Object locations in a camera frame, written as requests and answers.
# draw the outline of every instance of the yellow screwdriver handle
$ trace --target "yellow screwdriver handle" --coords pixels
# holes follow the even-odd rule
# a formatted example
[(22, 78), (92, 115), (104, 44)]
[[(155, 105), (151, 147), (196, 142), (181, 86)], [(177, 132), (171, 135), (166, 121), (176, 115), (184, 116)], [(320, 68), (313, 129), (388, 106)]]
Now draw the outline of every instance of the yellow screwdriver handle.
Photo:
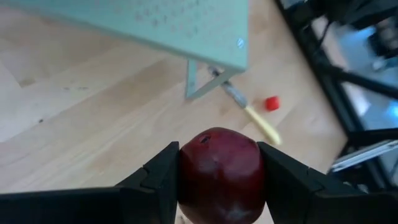
[(264, 118), (262, 118), (251, 106), (245, 107), (246, 114), (252, 119), (261, 132), (271, 141), (273, 145), (280, 145), (282, 140), (279, 133)]

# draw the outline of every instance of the apple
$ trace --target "apple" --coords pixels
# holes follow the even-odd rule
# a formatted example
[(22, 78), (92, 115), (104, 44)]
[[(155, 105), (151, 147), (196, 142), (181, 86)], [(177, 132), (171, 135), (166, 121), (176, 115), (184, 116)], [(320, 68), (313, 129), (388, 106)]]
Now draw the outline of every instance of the apple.
[(266, 201), (265, 170), (252, 139), (208, 129), (180, 150), (178, 202), (194, 224), (250, 224)]

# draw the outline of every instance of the metal bracket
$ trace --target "metal bracket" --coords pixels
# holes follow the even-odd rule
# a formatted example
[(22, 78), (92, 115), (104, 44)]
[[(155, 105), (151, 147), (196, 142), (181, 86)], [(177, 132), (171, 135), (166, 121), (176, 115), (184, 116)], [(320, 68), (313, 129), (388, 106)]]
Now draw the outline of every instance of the metal bracket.
[(237, 72), (233, 70), (225, 70), (218, 77), (206, 83), (203, 87), (196, 89), (196, 75), (197, 75), (197, 62), (195, 60), (188, 60), (187, 69), (187, 84), (185, 87), (185, 97), (189, 99), (199, 98), (210, 90), (216, 88), (222, 83), (228, 81), (231, 77), (236, 75)]

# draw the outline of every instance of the perforated panel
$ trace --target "perforated panel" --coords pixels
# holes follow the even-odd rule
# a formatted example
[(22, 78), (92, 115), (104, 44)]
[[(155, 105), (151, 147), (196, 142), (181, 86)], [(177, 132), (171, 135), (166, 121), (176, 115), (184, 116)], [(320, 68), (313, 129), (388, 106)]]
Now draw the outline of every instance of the perforated panel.
[(247, 65), (247, 0), (0, 0), (228, 68)]

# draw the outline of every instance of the small red block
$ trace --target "small red block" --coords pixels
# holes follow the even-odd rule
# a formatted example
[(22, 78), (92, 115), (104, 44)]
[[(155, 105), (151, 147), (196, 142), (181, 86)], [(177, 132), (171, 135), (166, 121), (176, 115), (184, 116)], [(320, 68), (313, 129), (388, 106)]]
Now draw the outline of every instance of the small red block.
[(264, 101), (264, 106), (267, 111), (274, 111), (279, 109), (279, 97), (273, 96)]

